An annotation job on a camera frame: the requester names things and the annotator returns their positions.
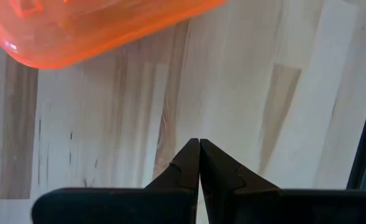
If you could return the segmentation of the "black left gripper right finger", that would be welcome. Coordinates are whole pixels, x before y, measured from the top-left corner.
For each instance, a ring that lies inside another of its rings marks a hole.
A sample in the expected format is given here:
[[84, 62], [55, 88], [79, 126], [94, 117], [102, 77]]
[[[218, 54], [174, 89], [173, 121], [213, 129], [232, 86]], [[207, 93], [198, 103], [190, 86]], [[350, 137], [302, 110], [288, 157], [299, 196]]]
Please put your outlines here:
[[252, 172], [208, 139], [200, 140], [200, 178], [209, 224], [232, 223], [238, 200], [280, 188]]

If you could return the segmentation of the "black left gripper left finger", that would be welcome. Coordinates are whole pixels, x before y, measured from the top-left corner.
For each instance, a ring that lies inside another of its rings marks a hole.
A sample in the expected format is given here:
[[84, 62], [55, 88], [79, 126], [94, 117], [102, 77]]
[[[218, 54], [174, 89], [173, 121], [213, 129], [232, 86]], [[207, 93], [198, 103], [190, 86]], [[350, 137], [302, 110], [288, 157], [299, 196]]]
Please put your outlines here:
[[151, 224], [195, 224], [199, 188], [198, 139], [190, 139], [145, 189], [153, 190]]

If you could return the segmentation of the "orange plastic box lid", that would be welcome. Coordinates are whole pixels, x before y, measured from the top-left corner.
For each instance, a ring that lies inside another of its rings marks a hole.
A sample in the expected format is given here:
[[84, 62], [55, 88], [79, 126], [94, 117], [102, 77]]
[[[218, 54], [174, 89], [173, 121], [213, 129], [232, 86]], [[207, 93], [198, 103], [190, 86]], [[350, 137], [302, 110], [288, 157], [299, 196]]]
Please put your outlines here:
[[208, 11], [226, 0], [0, 0], [0, 47], [61, 68]]

